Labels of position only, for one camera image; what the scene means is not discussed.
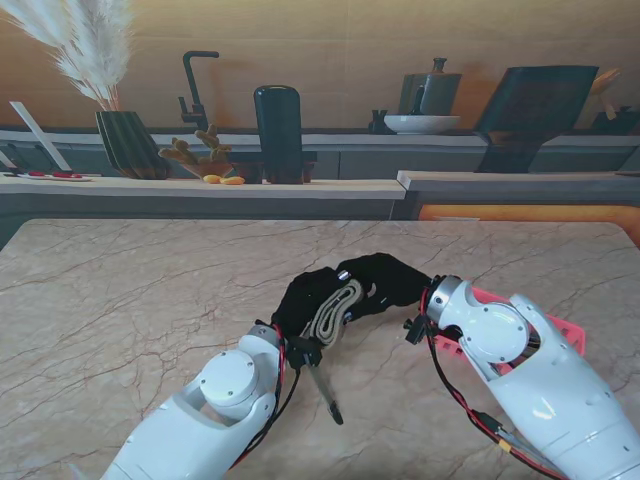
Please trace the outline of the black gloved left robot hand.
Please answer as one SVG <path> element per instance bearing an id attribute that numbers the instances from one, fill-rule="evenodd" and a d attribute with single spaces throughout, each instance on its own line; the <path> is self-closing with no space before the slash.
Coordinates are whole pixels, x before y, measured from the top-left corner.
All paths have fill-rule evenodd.
<path id="1" fill-rule="evenodd" d="M 329 267 L 296 276 L 272 314 L 271 324 L 277 325 L 287 339 L 300 336 L 321 305 L 346 284 Z"/>

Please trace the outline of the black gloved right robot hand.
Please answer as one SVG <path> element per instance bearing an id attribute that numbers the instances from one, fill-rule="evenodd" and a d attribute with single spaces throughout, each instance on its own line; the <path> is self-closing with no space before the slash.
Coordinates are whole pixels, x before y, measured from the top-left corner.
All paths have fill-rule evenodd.
<path id="1" fill-rule="evenodd" d="M 349 320 L 404 307 L 419 302 L 432 278 L 387 253 L 375 253 L 341 262 L 338 272 L 346 271 L 357 280 L 365 296 L 349 310 Z"/>

